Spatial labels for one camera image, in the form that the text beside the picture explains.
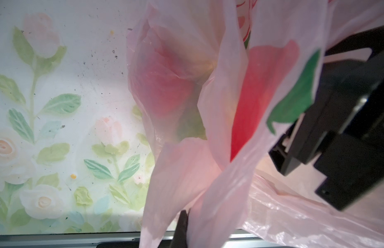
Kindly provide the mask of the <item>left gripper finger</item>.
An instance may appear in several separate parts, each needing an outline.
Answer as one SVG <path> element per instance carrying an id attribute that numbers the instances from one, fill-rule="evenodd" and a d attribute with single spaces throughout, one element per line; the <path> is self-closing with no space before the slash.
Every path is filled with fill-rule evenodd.
<path id="1" fill-rule="evenodd" d="M 188 212 L 182 210 L 169 248 L 187 248 Z"/>

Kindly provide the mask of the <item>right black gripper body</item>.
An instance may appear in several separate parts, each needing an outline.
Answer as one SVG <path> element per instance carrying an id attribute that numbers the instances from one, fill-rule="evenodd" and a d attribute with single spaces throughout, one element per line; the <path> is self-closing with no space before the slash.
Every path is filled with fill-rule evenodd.
<path id="1" fill-rule="evenodd" d="M 284 176 L 314 162 L 325 176 L 316 194 L 339 211 L 384 180 L 384 25 L 349 36 L 325 56 L 360 49 L 370 49 L 366 61 L 323 64 L 314 104 L 269 152 Z"/>

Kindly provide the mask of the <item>pink plastic bag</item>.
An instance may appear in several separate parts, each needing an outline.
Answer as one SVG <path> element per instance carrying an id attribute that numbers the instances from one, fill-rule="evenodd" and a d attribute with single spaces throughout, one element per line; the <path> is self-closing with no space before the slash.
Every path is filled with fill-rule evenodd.
<path id="1" fill-rule="evenodd" d="M 220 248 L 238 227 L 284 246 L 384 248 L 380 214 L 337 213 L 307 197 L 318 173 L 288 183 L 263 163 L 313 104 L 325 50 L 382 16 L 384 1 L 148 1 L 127 37 L 129 89 L 156 160 L 140 247 L 158 247 L 188 208 L 190 248 Z M 169 49 L 194 84 L 164 119 L 131 89 L 142 42 Z"/>

